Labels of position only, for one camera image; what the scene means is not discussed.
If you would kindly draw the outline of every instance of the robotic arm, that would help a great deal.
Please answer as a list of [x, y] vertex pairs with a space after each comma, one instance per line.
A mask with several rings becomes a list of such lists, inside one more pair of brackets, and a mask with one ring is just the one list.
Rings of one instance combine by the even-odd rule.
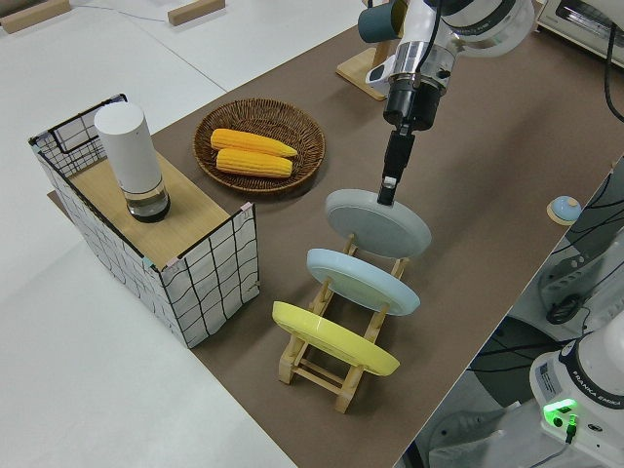
[[[621, 0], [585, 0], [624, 24]], [[415, 131], [429, 130], [459, 56], [497, 57], [531, 31], [531, 0], [411, 0], [395, 55], [367, 75], [388, 96], [383, 116], [395, 126], [384, 158], [377, 203], [392, 205], [410, 159]]]

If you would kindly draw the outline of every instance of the corn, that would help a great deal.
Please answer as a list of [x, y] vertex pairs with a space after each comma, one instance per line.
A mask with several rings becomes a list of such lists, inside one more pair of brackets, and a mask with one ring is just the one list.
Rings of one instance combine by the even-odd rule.
[[211, 135], [211, 146], [216, 150], [239, 148], [285, 158], [296, 156], [296, 149], [277, 139], [230, 129], [215, 129]]
[[216, 168], [243, 176], [287, 178], [293, 173], [293, 162], [268, 154], [223, 148], [216, 155]]

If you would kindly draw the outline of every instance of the light blue plate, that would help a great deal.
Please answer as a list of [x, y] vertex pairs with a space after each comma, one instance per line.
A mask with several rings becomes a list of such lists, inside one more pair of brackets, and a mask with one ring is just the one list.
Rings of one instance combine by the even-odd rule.
[[416, 293], [390, 273], [345, 253], [312, 249], [307, 266], [320, 283], [329, 278], [332, 291], [370, 310], [387, 304], [389, 315], [408, 315], [420, 305]]
[[372, 254], [417, 256], [431, 244], [431, 231], [416, 213], [399, 202], [379, 205], [377, 194], [367, 190], [336, 190], [325, 202], [325, 213], [333, 230], [345, 238], [353, 234], [354, 244]]

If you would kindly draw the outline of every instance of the brown surface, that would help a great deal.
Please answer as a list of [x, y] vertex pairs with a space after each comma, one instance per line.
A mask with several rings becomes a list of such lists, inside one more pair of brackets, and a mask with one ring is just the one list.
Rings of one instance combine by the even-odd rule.
[[69, 10], [71, 10], [69, 0], [48, 0], [34, 7], [3, 17], [1, 20], [2, 27], [9, 34], [13, 34], [41, 21], [62, 15]]
[[[378, 188], [391, 130], [383, 103], [334, 73], [363, 47], [351, 29], [154, 138], [231, 212], [246, 197], [212, 181], [193, 157], [193, 133], [206, 114], [238, 98], [276, 98], [308, 112], [326, 132], [327, 158], [309, 192], [256, 200], [260, 296], [194, 349], [301, 467], [391, 466], [564, 234], [546, 215], [548, 202], [562, 194], [587, 201], [624, 148], [597, 59], [543, 33], [502, 58], [461, 58], [434, 129], [416, 137], [397, 194], [433, 233], [432, 246], [404, 275], [422, 305], [388, 318], [377, 341], [402, 364], [388, 377], [365, 375], [340, 414], [327, 390], [303, 379], [278, 381], [288, 335], [270, 315], [273, 300], [306, 306], [318, 289], [305, 267], [309, 249], [344, 244], [325, 221], [327, 195]], [[327, 317], [362, 332], [367, 314], [336, 307], [344, 304], [337, 297]]]
[[170, 24], [178, 26], [223, 8], [225, 8], [225, 0], [194, 0], [167, 12], [167, 17]]
[[107, 160], [100, 161], [71, 178], [76, 187], [158, 269], [191, 247], [229, 218], [215, 201], [159, 155], [160, 167], [172, 205], [165, 219], [139, 222], [126, 208]]

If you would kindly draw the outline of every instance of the woven tray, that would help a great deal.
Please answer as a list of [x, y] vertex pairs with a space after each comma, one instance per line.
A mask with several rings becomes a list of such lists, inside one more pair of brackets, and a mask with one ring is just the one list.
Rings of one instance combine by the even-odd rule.
[[[293, 147], [289, 178], [234, 175], [216, 168], [216, 151], [211, 148], [215, 129], [232, 129], [272, 137]], [[235, 100], [208, 114], [197, 127], [193, 144], [200, 167], [216, 181], [247, 193], [284, 193], [297, 188], [311, 177], [325, 156], [325, 137], [318, 124], [306, 113], [274, 99]]]

